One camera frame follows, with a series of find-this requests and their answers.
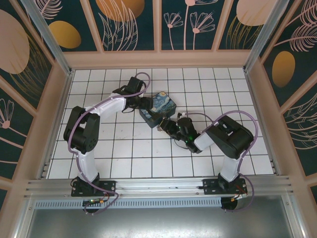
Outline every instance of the metal corner post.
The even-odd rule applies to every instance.
[[[60,47],[58,46],[54,36],[52,35],[51,31],[49,30],[49,27],[45,20],[43,19],[41,13],[39,12],[35,1],[33,0],[21,0],[23,6],[25,7],[27,13],[33,20],[35,26],[41,33],[43,39],[45,40],[46,44],[50,48],[51,52],[55,56],[57,62],[62,67],[63,71],[66,74],[70,74],[70,68],[68,66],[68,63],[66,61],[66,58],[64,57],[63,52],[61,51]]]
[[[279,0],[276,1],[276,4],[267,18],[266,23],[264,24],[261,32],[259,33],[252,49],[245,63],[245,72],[248,72],[253,67],[254,63],[258,59],[262,49],[264,48],[266,42],[269,40],[272,32],[274,31],[280,17],[283,14],[283,11],[286,9],[289,0]]]

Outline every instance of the gray floor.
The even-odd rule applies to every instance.
[[[289,238],[279,197],[256,197],[244,212],[220,208],[36,210],[28,238]]]

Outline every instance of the white tile floor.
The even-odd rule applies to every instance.
[[[224,112],[243,110],[257,118],[249,88],[241,68],[153,68],[77,70],[57,135],[49,179],[74,178],[77,167],[63,141],[65,124],[75,106],[90,106],[109,96],[112,90],[125,85],[136,72],[147,72],[153,83],[150,96],[165,91],[177,104],[177,112],[202,112],[216,119]],[[254,125],[244,115],[231,117],[252,133]],[[191,116],[196,130],[206,128],[204,116]],[[136,110],[117,113],[101,120],[95,161],[101,178],[160,178],[213,176],[220,172],[223,153],[213,145],[200,154],[176,146],[164,132],[151,129]],[[246,175],[273,174],[263,135],[245,157],[241,172]]]

